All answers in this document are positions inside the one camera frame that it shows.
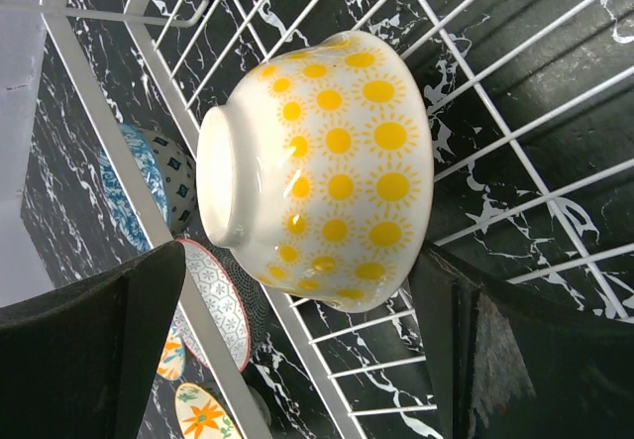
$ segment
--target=blue floral pattern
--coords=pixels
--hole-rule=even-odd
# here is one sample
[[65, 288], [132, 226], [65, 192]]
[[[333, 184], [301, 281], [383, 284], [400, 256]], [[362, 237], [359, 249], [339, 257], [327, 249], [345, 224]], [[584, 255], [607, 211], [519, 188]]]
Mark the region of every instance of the blue floral pattern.
[[[120, 124], [119, 128], [123, 134], [126, 144], [137, 161], [137, 166], [143, 175], [152, 197], [162, 214], [165, 224], [169, 225], [169, 203], [160, 167], [155, 160], [152, 149], [139, 131], [133, 127]], [[110, 164], [110, 159], [103, 149], [100, 151], [99, 167], [101, 169], [101, 184], [106, 195], [106, 202], [110, 209], [110, 214], [117, 223], [118, 228], [126, 237], [128, 242], [140, 252], [150, 250], [150, 244], [139, 224], [126, 193], [119, 182], [119, 178]]]

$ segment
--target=ceramic dish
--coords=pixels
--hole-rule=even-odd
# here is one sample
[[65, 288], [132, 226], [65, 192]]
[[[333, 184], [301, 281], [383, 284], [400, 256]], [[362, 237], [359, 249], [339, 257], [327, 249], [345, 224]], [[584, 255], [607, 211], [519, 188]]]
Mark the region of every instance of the ceramic dish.
[[341, 33], [260, 65], [206, 114], [197, 156], [205, 233], [266, 285], [364, 312], [416, 260], [431, 134], [416, 82], [377, 37]]
[[171, 324], [158, 362], [157, 374], [173, 382], [182, 376], [184, 370], [185, 347], [178, 334], [178, 329], [174, 324]]
[[[123, 137], [172, 234], [181, 233], [196, 209], [194, 161], [173, 140], [152, 130], [119, 124]], [[111, 216], [139, 252], [150, 249], [126, 193], [103, 149], [98, 155], [101, 185]]]
[[181, 384], [174, 402], [185, 439], [242, 439], [218, 400], [197, 384]]
[[[189, 239], [180, 239], [179, 241], [185, 248], [189, 273], [200, 290], [203, 300], [236, 362], [236, 366], [242, 371], [249, 362], [252, 347], [255, 346], [251, 336], [250, 318], [248, 317], [250, 310], [245, 305], [253, 306], [254, 308], [251, 310], [253, 312], [261, 312], [262, 307], [258, 306], [261, 305], [259, 297], [253, 299], [252, 295], [248, 296], [246, 290], [240, 292], [221, 263], [204, 246]], [[258, 288], [261, 295], [264, 295], [260, 286], [252, 280], [251, 282], [252, 286]], [[258, 321], [258, 319], [264, 325], [265, 317], [258, 314], [254, 320]], [[189, 351], [203, 366], [208, 368], [200, 346], [195, 340], [180, 307], [176, 309], [174, 324]]]

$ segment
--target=white bowl with orange flower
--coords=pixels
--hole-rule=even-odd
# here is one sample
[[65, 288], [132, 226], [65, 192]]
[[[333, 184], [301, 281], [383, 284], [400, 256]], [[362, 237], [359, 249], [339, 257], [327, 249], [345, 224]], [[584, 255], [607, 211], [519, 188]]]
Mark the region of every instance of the white bowl with orange flower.
[[341, 33], [258, 66], [206, 114], [197, 152], [205, 232], [260, 282], [363, 312], [406, 278], [432, 141], [413, 77], [379, 38]]

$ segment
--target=orange flower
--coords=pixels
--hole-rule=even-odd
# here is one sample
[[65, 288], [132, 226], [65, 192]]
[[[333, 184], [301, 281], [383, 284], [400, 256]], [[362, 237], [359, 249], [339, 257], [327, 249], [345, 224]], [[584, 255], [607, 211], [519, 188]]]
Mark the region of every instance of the orange flower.
[[210, 404], [211, 399], [207, 401], [207, 404], [205, 404], [202, 409], [196, 406], [191, 406], [191, 411], [194, 415], [185, 419], [185, 422], [192, 422], [193, 424], [191, 424], [185, 431], [185, 435], [192, 431], [196, 431], [194, 439], [198, 439], [205, 426], [211, 427], [212, 429], [218, 429], [218, 425], [214, 419], [224, 416], [225, 413], [218, 410], [218, 404], [215, 404], [213, 407], [209, 407]]

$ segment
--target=dark patterned bowl exterior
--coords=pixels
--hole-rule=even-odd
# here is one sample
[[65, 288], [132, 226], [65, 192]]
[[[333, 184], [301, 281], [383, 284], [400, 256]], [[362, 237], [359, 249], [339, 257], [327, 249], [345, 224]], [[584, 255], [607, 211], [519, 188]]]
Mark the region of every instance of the dark patterned bowl exterior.
[[238, 290], [243, 306], [247, 311], [251, 332], [251, 356], [253, 356], [266, 338], [272, 316], [266, 294], [264, 294], [261, 284], [240, 267], [228, 249], [219, 248], [209, 242], [201, 242], [200, 244], [220, 262]]

